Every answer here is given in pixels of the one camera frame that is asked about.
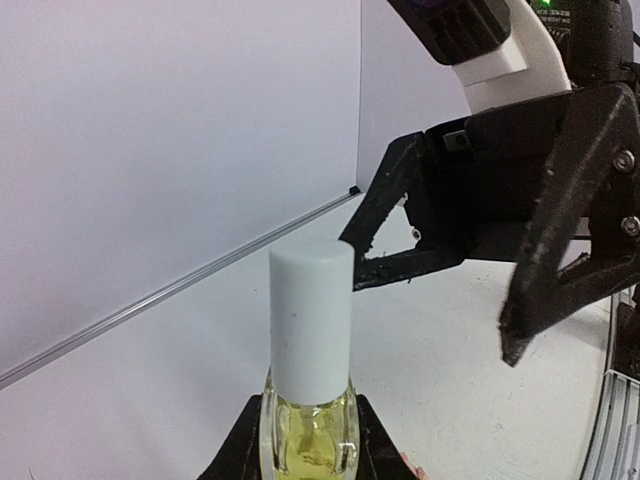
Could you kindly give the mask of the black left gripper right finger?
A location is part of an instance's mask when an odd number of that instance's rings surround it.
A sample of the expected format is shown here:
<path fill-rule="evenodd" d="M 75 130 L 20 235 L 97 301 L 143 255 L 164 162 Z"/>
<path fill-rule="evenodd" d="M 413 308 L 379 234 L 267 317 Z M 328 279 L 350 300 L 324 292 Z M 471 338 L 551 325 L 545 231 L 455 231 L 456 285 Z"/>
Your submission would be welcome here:
<path fill-rule="evenodd" d="M 414 470 L 402 458 L 368 398 L 356 396 L 360 450 L 357 480 L 417 479 Z"/>

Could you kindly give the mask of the yellow nail polish bottle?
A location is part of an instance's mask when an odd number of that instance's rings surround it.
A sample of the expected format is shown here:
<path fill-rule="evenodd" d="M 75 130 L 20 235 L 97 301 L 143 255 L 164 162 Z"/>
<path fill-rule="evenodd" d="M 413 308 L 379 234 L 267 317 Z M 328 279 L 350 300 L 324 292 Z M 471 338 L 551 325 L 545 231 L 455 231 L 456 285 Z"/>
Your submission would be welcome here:
<path fill-rule="evenodd" d="M 263 479 L 354 479 L 360 457 L 360 425 L 353 385 L 329 403 L 301 405 L 281 397 L 267 377 L 258 441 Z"/>

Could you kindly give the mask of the white nail polish cap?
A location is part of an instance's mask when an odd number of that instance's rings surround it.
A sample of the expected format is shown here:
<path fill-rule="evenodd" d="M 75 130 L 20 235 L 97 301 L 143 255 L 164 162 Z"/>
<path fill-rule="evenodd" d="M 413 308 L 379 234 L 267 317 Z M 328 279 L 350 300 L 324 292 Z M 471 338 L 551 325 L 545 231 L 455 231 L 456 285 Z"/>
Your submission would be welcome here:
<path fill-rule="evenodd" d="M 301 405 L 332 402 L 349 385 L 353 248 L 308 240 L 271 249 L 270 373 Z"/>

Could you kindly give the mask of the mannequin hand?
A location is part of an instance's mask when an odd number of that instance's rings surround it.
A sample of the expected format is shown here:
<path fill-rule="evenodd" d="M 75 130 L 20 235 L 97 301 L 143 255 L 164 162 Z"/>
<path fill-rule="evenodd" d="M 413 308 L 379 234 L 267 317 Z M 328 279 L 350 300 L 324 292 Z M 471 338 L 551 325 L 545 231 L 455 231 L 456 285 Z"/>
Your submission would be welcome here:
<path fill-rule="evenodd" d="M 426 471 L 421 466 L 412 462 L 405 452 L 401 453 L 401 458 L 417 480 L 428 480 Z"/>

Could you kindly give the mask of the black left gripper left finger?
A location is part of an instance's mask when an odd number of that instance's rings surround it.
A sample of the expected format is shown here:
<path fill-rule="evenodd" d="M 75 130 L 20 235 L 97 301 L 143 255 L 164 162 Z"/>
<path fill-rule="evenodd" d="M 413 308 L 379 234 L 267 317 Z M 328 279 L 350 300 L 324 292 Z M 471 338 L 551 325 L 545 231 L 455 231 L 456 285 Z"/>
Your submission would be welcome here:
<path fill-rule="evenodd" d="M 259 480 L 261 395 L 252 395 L 198 480 Z"/>

